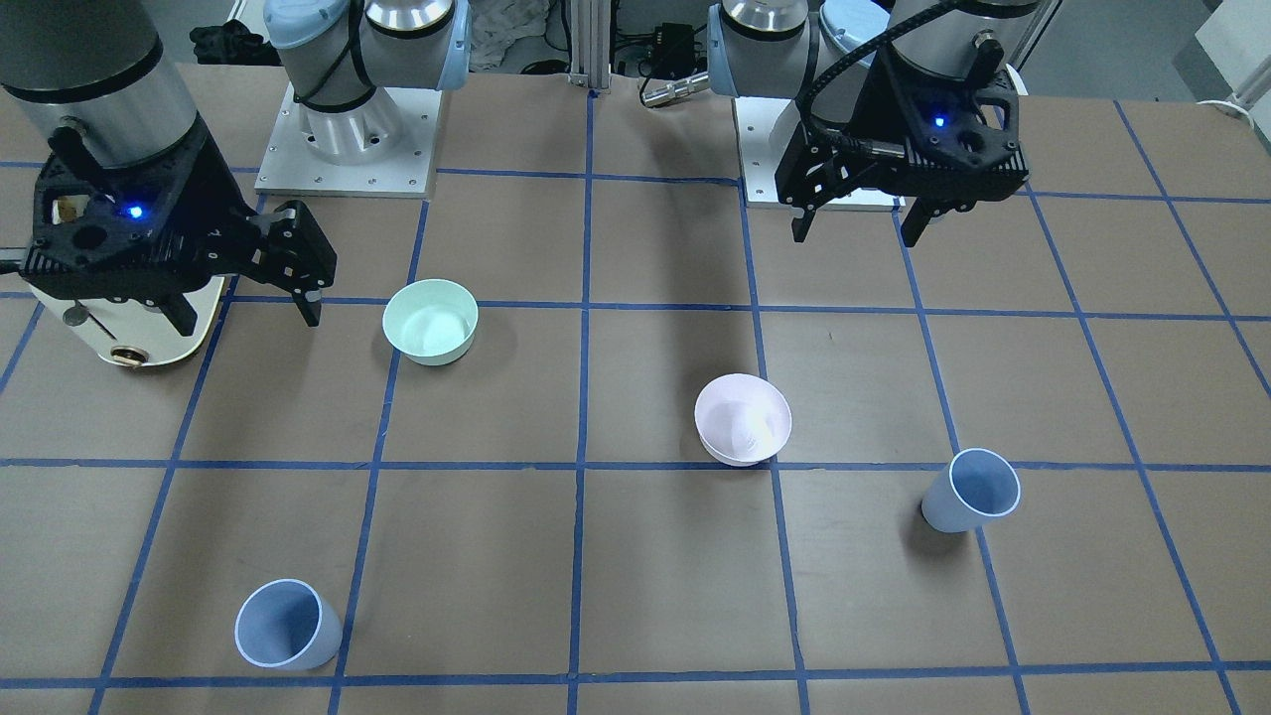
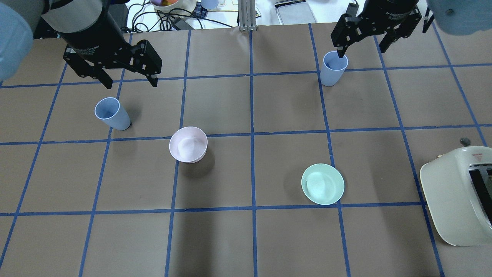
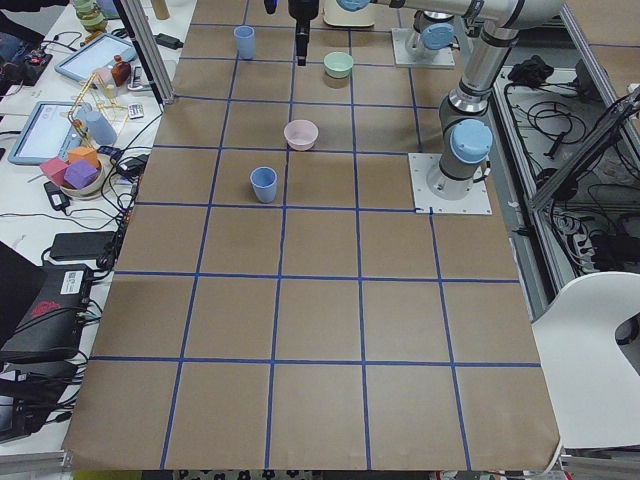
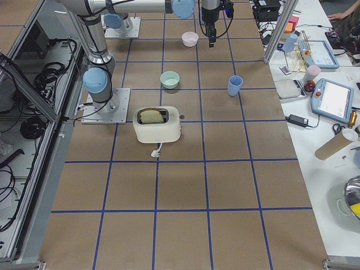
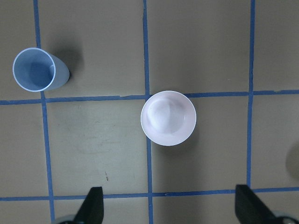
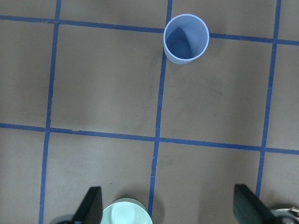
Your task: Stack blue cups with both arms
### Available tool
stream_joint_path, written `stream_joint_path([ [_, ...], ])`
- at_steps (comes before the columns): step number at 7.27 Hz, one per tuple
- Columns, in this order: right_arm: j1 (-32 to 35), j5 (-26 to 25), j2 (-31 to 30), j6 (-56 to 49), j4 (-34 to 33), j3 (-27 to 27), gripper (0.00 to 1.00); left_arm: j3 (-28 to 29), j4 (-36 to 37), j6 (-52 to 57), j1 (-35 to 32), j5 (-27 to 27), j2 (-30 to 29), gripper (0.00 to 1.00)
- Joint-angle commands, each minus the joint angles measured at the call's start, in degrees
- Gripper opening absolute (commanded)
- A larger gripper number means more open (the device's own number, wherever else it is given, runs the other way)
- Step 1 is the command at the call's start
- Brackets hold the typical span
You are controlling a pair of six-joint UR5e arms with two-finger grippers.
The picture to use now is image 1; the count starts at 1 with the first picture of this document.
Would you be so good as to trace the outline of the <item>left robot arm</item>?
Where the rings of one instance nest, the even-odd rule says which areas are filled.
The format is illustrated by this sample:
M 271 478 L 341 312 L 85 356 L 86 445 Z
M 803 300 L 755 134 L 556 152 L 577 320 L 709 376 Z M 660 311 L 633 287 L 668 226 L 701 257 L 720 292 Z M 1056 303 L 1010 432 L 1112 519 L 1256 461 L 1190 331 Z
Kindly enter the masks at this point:
M 902 241 L 935 217 L 1030 182 L 1005 58 L 1035 1 L 722 1 L 709 11 L 714 93 L 788 99 L 777 199 L 791 237 L 854 190 L 907 198 Z

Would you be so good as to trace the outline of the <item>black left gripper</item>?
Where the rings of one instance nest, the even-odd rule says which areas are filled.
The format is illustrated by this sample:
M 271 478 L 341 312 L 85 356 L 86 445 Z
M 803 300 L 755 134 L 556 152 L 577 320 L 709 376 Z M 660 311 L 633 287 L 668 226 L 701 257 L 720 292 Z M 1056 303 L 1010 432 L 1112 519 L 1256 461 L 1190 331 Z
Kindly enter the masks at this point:
M 791 207 L 791 240 L 807 241 L 817 210 L 857 189 L 913 198 L 904 248 L 935 213 L 1003 201 L 1030 180 L 1016 123 L 1018 98 L 996 38 L 971 38 L 967 77 L 919 69 L 886 44 L 874 53 L 852 119 L 798 124 L 777 164 L 777 198 Z

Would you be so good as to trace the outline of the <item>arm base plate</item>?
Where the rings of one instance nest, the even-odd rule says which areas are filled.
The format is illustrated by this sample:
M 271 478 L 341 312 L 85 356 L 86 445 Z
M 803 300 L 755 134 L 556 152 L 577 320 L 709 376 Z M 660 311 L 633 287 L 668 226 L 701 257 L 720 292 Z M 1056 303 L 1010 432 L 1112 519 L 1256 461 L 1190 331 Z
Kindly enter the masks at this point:
M 798 122 L 793 100 L 782 98 L 737 97 L 733 99 L 737 149 L 750 207 L 782 210 L 777 196 L 775 171 Z M 844 198 L 831 199 L 824 210 L 839 212 L 892 212 L 907 201 L 881 190 L 858 189 Z
M 286 88 L 257 171 L 264 196 L 428 199 L 447 94 L 380 88 L 367 104 L 323 113 Z

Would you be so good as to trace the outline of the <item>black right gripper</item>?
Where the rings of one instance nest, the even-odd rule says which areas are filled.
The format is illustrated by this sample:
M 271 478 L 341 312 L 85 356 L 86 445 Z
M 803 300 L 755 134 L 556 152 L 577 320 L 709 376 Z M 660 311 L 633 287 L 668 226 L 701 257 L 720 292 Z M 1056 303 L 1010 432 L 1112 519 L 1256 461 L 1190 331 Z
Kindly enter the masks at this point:
M 301 201 L 261 215 L 241 198 L 205 119 L 136 166 L 100 166 L 78 128 L 50 136 L 36 182 L 20 277 L 64 300 L 107 298 L 159 309 L 179 335 L 194 333 L 186 293 L 215 276 L 245 276 L 286 291 L 310 329 L 337 255 Z

